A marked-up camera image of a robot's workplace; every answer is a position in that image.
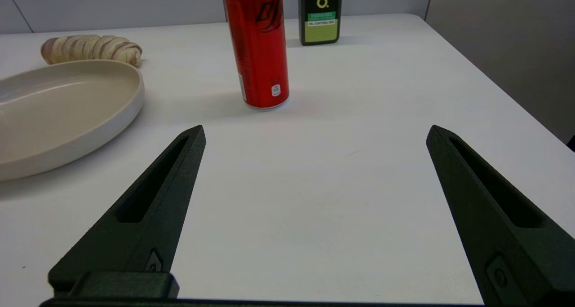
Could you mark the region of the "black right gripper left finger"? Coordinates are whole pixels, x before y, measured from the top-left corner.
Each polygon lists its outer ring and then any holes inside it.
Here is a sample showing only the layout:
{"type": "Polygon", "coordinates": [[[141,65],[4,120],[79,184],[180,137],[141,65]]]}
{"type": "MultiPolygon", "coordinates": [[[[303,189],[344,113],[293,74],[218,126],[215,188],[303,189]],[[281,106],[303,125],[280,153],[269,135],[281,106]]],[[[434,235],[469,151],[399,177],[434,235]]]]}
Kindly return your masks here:
{"type": "Polygon", "coordinates": [[[49,271],[55,298],[176,298],[171,266],[203,152],[180,133],[49,271]]]}

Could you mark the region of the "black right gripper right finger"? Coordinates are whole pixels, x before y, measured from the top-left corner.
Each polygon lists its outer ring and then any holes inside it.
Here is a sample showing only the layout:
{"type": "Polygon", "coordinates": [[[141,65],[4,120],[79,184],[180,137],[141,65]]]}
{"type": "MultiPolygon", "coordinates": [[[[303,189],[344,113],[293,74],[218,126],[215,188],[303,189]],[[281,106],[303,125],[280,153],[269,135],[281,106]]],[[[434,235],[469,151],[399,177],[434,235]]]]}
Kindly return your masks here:
{"type": "Polygon", "coordinates": [[[426,139],[486,305],[573,305],[575,241],[458,135],[426,139]]]}

